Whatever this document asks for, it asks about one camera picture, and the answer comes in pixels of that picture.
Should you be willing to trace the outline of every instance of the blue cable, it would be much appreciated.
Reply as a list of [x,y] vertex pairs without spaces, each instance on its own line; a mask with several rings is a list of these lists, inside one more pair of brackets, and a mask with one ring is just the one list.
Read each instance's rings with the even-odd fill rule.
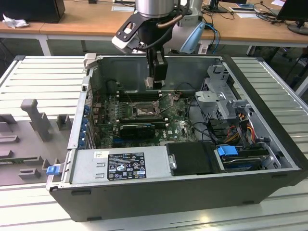
[[215,51],[216,51],[216,49],[217,49],[217,47],[218,47],[218,34],[217,34],[217,30],[214,29],[210,24],[206,24],[206,25],[207,25],[209,28],[211,28],[212,31],[214,31],[215,36],[216,36],[216,45],[215,45],[215,48],[214,48],[214,50],[213,50],[213,52],[212,52],[212,54],[214,54]]

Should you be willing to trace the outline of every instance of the floor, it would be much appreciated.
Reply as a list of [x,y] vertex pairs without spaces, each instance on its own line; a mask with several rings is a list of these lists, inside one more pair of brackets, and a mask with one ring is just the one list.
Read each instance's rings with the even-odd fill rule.
[[[16,55],[43,55],[39,42],[35,39],[12,39],[7,38],[2,40],[6,48],[0,45],[0,76],[4,73],[7,66]],[[81,42],[77,40],[50,40],[49,46],[54,55],[84,55],[82,51]],[[99,54],[121,54],[109,41],[86,41],[88,52],[95,52]],[[247,46],[232,46],[219,45],[216,54],[229,54],[232,57],[246,57]],[[296,62],[296,59],[301,55],[301,48],[291,48],[287,52],[287,56],[282,56],[282,51],[279,50],[270,66],[277,72],[277,74],[285,79],[290,69]],[[286,82],[290,84],[293,77],[300,72],[303,67],[297,64]],[[303,95],[303,99],[308,102],[308,92]]]

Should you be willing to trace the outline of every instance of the paper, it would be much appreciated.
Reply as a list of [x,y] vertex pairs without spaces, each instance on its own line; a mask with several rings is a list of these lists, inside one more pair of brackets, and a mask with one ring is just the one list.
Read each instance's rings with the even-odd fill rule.
[[277,5],[277,6],[283,6],[284,5],[284,1],[280,1],[280,0],[275,0],[272,2],[273,5]]
[[3,20],[2,22],[8,26],[8,27],[11,27],[13,29],[15,29],[16,27],[24,27],[24,26],[28,26],[29,24],[27,24],[27,22],[23,19],[19,19],[19,20],[15,20],[15,19],[11,19],[11,18],[8,18],[6,17],[4,14],[3,14]]
[[240,18],[258,18],[255,13],[237,13]]

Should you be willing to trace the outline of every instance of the copper tube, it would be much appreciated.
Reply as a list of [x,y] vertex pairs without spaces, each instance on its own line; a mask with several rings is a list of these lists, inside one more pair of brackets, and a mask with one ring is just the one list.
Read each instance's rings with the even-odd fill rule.
[[177,23],[179,20],[181,20],[183,18],[182,15],[176,16],[175,18],[173,18],[172,20],[170,20],[169,22],[166,23],[158,23],[157,24],[157,28],[159,29],[163,29],[169,26],[174,25],[175,23]]

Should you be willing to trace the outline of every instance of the computer monitor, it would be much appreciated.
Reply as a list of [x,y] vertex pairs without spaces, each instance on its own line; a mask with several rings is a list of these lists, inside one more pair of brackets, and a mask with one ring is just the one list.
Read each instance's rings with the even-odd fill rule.
[[220,1],[237,3],[237,4],[246,4],[247,2],[247,0],[211,0],[210,3],[207,6],[205,6],[205,10],[213,13],[228,13],[228,11],[225,8],[218,6],[218,3]]
[[301,35],[308,35],[308,28],[304,23],[308,21],[308,0],[287,0],[279,14],[278,20],[297,21],[288,25],[288,29]]

